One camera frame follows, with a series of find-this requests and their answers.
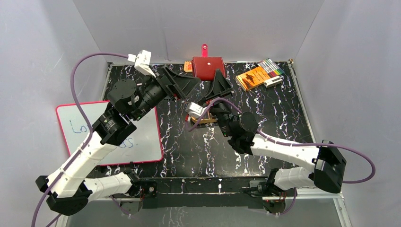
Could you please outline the red leather card holder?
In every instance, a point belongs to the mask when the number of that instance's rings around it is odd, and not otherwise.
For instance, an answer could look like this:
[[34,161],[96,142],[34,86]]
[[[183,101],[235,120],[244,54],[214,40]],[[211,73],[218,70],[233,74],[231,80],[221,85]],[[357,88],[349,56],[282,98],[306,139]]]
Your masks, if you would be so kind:
[[226,78],[225,65],[222,57],[211,57],[208,55],[208,45],[201,46],[201,56],[192,58],[192,73],[194,77],[202,81],[212,81],[215,77],[215,71],[220,70],[223,77]]

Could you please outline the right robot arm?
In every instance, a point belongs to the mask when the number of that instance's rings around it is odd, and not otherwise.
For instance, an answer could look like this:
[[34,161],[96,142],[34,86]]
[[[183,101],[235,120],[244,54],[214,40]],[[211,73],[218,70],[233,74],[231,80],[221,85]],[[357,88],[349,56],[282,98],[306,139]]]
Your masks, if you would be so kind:
[[201,105],[191,102],[186,107],[187,120],[212,114],[229,145],[239,154],[266,156],[293,163],[291,169],[271,170],[266,182],[267,192],[280,195],[291,188],[317,187],[325,192],[340,193],[346,160],[330,141],[321,144],[297,143],[262,133],[255,115],[241,112],[224,97],[233,93],[221,70],[214,79]]

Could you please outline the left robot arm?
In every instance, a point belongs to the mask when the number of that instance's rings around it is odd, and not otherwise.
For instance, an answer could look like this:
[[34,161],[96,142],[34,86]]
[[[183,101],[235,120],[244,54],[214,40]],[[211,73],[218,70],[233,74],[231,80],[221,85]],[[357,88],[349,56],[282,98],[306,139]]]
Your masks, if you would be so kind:
[[200,83],[193,76],[174,73],[163,67],[154,73],[149,67],[151,53],[140,51],[125,58],[143,74],[142,85],[123,79],[108,93],[109,104],[94,123],[83,143],[52,174],[39,176],[36,185],[43,193],[41,202],[49,209],[70,216],[81,211],[89,202],[115,194],[136,197],[145,193],[149,182],[143,183],[132,171],[117,175],[89,178],[89,173],[107,155],[116,150],[135,130],[134,121],[142,119],[163,100],[185,99]]

